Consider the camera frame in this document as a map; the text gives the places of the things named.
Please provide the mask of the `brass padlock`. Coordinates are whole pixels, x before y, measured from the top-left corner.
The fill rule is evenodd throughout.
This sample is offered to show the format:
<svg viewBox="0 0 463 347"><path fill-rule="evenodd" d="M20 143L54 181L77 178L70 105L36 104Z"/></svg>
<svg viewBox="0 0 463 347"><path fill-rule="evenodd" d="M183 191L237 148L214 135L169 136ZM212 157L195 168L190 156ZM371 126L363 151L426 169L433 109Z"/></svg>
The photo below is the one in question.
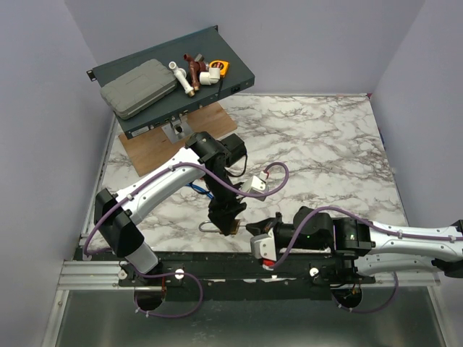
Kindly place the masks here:
<svg viewBox="0 0 463 347"><path fill-rule="evenodd" d="M232 224L230 231L223 232L219 227L210 220L205 220L198 225L198 230L202 233L216 233L224 236L236 235L241 228L241 220L236 219Z"/></svg>

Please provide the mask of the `blue cable lock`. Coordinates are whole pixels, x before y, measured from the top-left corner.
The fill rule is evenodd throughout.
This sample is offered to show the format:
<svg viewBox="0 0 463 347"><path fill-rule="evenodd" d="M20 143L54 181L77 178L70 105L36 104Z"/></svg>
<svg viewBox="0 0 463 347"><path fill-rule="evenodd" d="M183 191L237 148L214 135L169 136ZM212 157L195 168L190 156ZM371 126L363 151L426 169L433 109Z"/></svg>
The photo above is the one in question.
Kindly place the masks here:
<svg viewBox="0 0 463 347"><path fill-rule="evenodd" d="M201 194L201 195L205 195L207 198L209 198L210 200L213 199L213 195L211 194L210 191L196 185L196 184L193 184L193 183L189 183L187 184L187 187L191 188L192 190L194 190L196 193L198 194Z"/></svg>

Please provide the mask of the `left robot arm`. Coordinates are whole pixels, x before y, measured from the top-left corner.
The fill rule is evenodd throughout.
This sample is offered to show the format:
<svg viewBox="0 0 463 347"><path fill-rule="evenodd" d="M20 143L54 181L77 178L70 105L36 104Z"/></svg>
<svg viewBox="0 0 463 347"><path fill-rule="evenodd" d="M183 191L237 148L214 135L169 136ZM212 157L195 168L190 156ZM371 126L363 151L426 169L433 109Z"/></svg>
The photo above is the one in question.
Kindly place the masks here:
<svg viewBox="0 0 463 347"><path fill-rule="evenodd" d="M227 169L246 154L245 143L236 134L216 140L207 132L194 133L171 159L144 179L118 193L107 189L97 193L95 226L111 251L136 269L136 278L151 286L161 274L159 259L145 242L138 223L182 187L204 179L213 195L209 218L229 235L246 204L235 194L238 186L230 181Z"/></svg>

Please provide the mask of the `white pvc elbow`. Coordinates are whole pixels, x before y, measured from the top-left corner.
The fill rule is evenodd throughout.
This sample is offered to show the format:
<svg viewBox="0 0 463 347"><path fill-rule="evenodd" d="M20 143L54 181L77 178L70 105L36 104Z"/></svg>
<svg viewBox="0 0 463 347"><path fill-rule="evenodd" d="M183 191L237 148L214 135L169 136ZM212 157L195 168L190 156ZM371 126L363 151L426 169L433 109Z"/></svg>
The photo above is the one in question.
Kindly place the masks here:
<svg viewBox="0 0 463 347"><path fill-rule="evenodd" d="M201 85L215 85L221 79L221 70L217 67L210 67L208 71L199 74Z"/></svg>

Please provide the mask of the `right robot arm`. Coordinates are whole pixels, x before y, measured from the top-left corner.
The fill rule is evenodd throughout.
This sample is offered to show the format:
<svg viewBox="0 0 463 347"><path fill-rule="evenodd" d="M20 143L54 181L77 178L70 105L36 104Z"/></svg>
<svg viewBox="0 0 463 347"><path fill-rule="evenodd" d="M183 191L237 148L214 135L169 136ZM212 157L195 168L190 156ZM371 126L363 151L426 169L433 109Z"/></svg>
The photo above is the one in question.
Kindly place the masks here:
<svg viewBox="0 0 463 347"><path fill-rule="evenodd" d="M421 270L462 277L462 222L437 228L393 226L333 207L301 207L292 223L281 215L248 223L252 255L266 270L281 267L293 249L309 250L328 264L310 266L314 282L356 283L376 273Z"/></svg>

